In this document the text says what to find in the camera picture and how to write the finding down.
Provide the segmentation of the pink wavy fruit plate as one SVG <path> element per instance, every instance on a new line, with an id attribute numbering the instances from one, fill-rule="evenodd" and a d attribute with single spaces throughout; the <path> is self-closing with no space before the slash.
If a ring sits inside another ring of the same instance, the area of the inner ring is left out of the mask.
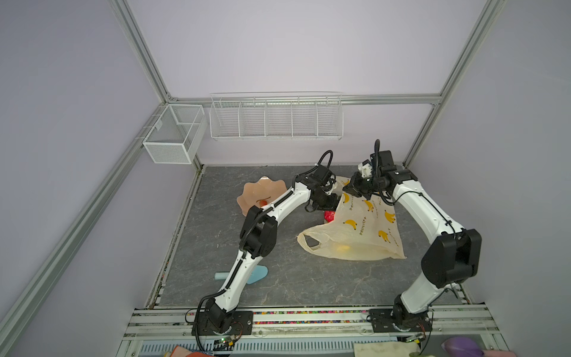
<path id="1" fill-rule="evenodd" d="M 274 181 L 267 176 L 263 176 L 257 182 L 248 182 L 244 185 L 242 194 L 237 197 L 242 215 L 246 216 L 251 207 L 258 207 L 260 200 L 272 203 L 287 192 L 286 183 L 283 180 Z"/>

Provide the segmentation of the banana print plastic bag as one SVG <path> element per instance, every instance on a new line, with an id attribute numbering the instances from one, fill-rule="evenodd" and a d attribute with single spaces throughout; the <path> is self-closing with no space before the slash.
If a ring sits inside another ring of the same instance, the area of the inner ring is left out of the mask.
<path id="1" fill-rule="evenodd" d="M 343 192 L 349 179 L 337 177 L 333 193 L 340 196 L 333 221 L 301 232 L 297 242 L 318 257 L 375 261 L 404 260 L 404 248 L 393 207 L 381 198 L 351 196 Z"/>

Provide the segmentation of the pink dragon fruit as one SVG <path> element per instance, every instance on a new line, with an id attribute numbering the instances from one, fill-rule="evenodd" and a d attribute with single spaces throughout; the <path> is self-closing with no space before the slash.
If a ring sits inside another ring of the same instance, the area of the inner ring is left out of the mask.
<path id="1" fill-rule="evenodd" d="M 334 211 L 325 211 L 324 212 L 324 222 L 331 223 L 335 219 L 335 212 Z"/>

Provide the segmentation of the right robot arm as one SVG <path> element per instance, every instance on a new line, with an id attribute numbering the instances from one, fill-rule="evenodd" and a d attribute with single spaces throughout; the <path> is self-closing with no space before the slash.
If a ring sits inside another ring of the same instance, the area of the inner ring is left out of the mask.
<path id="1" fill-rule="evenodd" d="M 430 197 L 417 176 L 400 168 L 391 151 L 381 150 L 378 141 L 370 158 L 352 176 L 344 192 L 370 199 L 379 197 L 389 206 L 401 205 L 414 218 L 430 244 L 422 257 L 421 272 L 412 285 L 398 295 L 388 316 L 374 312 L 399 331 L 432 327 L 428 311 L 441 295 L 477 274 L 482 237 L 453 220 Z"/>

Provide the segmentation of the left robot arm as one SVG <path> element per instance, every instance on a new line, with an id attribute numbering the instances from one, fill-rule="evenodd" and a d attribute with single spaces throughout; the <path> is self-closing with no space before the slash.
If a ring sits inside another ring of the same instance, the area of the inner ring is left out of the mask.
<path id="1" fill-rule="evenodd" d="M 277 244 L 277 231 L 282 221 L 298 207 L 305 211 L 334 211 L 340 201 L 333 193 L 336 175 L 330 170 L 333 151 L 327 150 L 318 163 L 306 172 L 297 174 L 290 189 L 262 207 L 249 209 L 239 235 L 236 260 L 220 290 L 203 297 L 193 321 L 195 335 L 205 322 L 216 333 L 225 333 L 233 324 L 233 312 L 254 269 Z"/>

